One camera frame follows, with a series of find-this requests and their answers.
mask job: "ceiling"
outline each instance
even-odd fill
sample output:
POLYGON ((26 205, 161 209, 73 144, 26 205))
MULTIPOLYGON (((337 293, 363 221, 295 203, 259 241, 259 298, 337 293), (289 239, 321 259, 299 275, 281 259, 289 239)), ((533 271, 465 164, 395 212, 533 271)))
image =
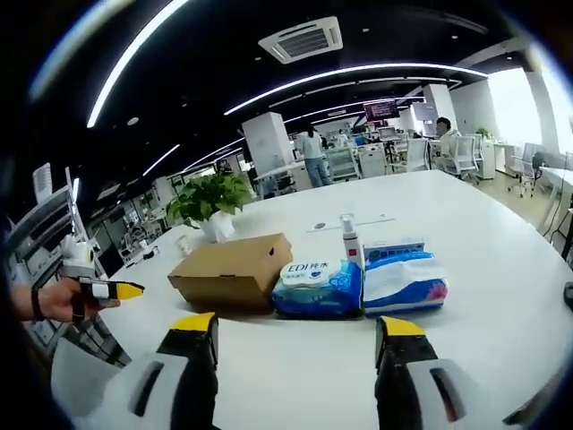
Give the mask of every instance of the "ceiling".
MULTIPOLYGON (((33 205, 31 171, 44 162, 52 163, 56 184, 63 181, 65 166, 81 178, 80 200, 87 211, 102 204, 113 206, 117 194, 126 191, 127 182, 139 178, 129 187, 127 196, 140 193, 155 177, 180 171, 239 139, 242 122, 281 100, 304 95, 271 108, 289 119, 356 101, 404 96, 424 84, 424 80, 404 77, 448 78, 452 80, 446 82, 449 86, 482 78, 412 67, 344 73, 294 86, 224 115, 267 90, 356 65, 455 65, 512 37, 500 16, 483 2, 437 1, 430 9, 421 0, 191 0, 135 54, 112 89, 96 125, 88 129, 90 111, 117 59, 168 3, 137 0, 125 7, 81 46, 43 98, 32 106, 32 126, 27 133, 33 146, 21 147, 27 162, 20 165, 16 184, 21 189, 11 204, 18 212, 15 218, 33 205), (277 31, 328 16, 338 18, 344 43, 341 50, 281 64, 257 43, 277 31), (357 83, 390 77, 400 81, 357 83), (330 86, 338 87, 309 93, 330 86), (127 125, 135 116, 139 122, 127 125), (176 144, 181 146, 141 178, 176 144), (123 186, 103 202, 94 203, 101 190, 114 183, 123 186)), ((83 8, 68 13, 68 22, 56 27, 61 34, 89 4, 83 2, 83 8)), ((483 71, 515 66, 520 58, 490 59, 483 64, 483 71)), ((479 64, 472 68, 482 70, 479 64)), ((287 130, 295 132, 299 126, 293 121, 287 130)))

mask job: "potted plant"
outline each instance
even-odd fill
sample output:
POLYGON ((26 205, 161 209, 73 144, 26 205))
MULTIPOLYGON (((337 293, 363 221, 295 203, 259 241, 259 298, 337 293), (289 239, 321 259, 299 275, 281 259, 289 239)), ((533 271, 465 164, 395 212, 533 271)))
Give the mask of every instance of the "potted plant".
POLYGON ((478 128, 475 134, 480 134, 484 140, 489 139, 492 136, 492 134, 488 132, 485 127, 478 128))
POLYGON ((231 215, 237 208, 242 210, 249 197, 249 189, 241 176, 197 177, 185 184, 167 205, 167 214, 174 219, 181 217, 192 228, 202 228, 210 242, 219 242, 234 233, 231 215))

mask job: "bottle cap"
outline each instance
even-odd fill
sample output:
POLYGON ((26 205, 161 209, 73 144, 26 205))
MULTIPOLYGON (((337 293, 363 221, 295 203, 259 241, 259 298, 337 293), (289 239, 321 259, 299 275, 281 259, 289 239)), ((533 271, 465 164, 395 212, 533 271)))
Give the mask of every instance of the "bottle cap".
POLYGON ((340 221, 342 222, 342 231, 344 233, 354 233, 354 216, 351 213, 340 215, 340 221))

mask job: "human hand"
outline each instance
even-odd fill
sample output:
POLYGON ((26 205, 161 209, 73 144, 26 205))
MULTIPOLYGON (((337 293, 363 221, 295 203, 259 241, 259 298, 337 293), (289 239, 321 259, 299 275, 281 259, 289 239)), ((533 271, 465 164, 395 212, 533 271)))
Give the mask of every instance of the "human hand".
MULTIPOLYGON (((68 323, 73 320, 72 300, 81 293, 80 283, 71 278, 62 278, 50 287, 41 288, 38 291, 39 308, 42 314, 50 319, 68 323)), ((102 309, 98 300, 92 296, 83 296, 83 310, 86 318, 95 317, 102 309)), ((119 301, 114 301, 107 307, 119 306, 119 301)))

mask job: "spray bottle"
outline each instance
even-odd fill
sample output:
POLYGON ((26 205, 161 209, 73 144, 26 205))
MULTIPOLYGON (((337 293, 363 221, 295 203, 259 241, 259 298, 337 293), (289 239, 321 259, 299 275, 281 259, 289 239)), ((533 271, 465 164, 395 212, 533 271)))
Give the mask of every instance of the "spray bottle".
POLYGON ((342 224, 342 238, 346 248, 346 258, 350 262, 355 262, 358 264, 358 267, 364 270, 364 249, 358 239, 358 233, 356 233, 354 214, 344 213, 340 215, 340 223, 342 224))

